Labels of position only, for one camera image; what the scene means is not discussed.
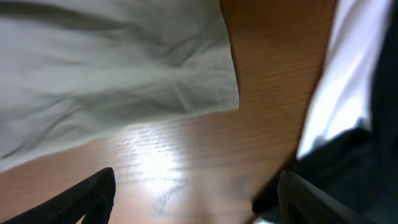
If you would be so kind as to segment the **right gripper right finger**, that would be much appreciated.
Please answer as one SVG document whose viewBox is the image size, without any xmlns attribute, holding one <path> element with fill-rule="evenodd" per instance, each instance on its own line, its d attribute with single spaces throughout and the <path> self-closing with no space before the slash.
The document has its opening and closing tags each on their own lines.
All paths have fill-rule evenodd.
<svg viewBox="0 0 398 224">
<path fill-rule="evenodd" d="M 285 224 L 373 224 L 290 170 L 277 189 Z"/>
</svg>

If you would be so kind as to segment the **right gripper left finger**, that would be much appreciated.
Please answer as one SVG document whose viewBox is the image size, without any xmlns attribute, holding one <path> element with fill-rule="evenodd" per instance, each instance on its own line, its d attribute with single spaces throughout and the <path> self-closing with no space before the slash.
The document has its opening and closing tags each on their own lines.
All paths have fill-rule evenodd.
<svg viewBox="0 0 398 224">
<path fill-rule="evenodd" d="M 108 224 L 115 193 L 114 171 L 106 167 L 2 224 Z"/>
</svg>

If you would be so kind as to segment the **khaki green shorts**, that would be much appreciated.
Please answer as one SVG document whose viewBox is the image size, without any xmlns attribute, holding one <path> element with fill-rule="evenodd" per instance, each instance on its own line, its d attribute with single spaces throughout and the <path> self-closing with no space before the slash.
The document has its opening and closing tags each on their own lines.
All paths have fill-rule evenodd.
<svg viewBox="0 0 398 224">
<path fill-rule="evenodd" d="M 238 106 L 218 1 L 1 2 L 1 170 Z"/>
</svg>

